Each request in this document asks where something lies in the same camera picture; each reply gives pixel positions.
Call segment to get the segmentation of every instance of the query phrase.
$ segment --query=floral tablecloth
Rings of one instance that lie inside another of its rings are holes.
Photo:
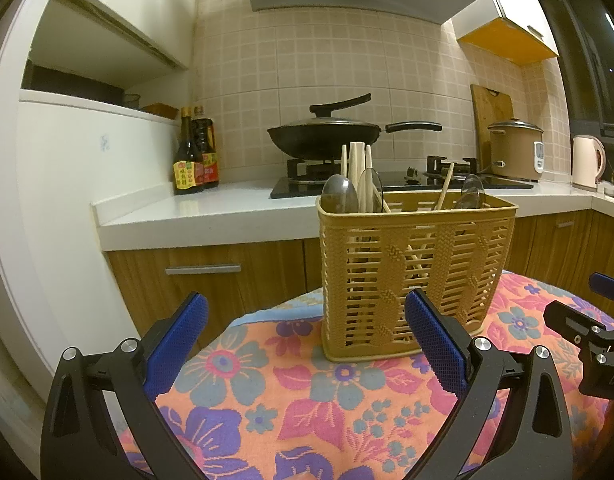
[[[614,329],[614,320],[586,301],[504,273],[483,335],[500,349],[526,353],[539,343],[550,349],[581,465],[607,401],[578,392],[577,348],[543,323],[552,300]],[[162,415],[210,480],[283,480],[304,471],[319,480],[400,480],[434,438],[456,398],[425,357],[334,364],[322,353],[321,317],[321,290],[248,314],[187,362],[171,391],[158,397]],[[467,467],[482,461],[505,400],[499,392]],[[120,440],[133,465],[147,469],[129,430]]]

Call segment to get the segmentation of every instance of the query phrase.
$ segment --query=wok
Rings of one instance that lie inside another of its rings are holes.
[[[350,142],[373,144],[378,140],[381,127],[378,124],[332,117],[334,110],[350,108],[367,103],[372,94],[365,94],[347,101],[324,105],[312,105],[309,111],[315,117],[296,121],[267,131],[273,143],[284,153],[301,160],[337,160],[343,144],[349,149]],[[439,123],[427,121],[403,121],[387,124],[385,132],[391,134],[403,130],[442,131]]]

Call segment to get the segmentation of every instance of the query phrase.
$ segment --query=white kitchen counter corner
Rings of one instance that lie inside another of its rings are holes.
[[[316,238],[316,197],[269,194],[275,182],[221,184],[189,196],[168,196],[98,228],[103,251],[209,246]],[[518,216],[595,209],[614,217],[614,199],[568,184],[540,182],[533,189],[493,189],[518,205]]]

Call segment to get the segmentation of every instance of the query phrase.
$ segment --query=cutting board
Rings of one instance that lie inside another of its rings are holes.
[[[492,164],[492,146],[487,126],[511,119],[514,116],[514,108],[511,105],[511,97],[507,94],[479,85],[472,85],[472,100],[478,136],[479,169],[482,171]]]

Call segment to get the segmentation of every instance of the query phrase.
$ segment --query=utensil basket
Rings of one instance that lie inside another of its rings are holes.
[[[480,209],[453,210],[460,192],[387,192],[391,213],[320,219],[325,355],[376,360],[420,350],[407,325],[407,294],[422,288],[439,311],[472,335],[482,322],[510,249],[518,206],[486,196]]]

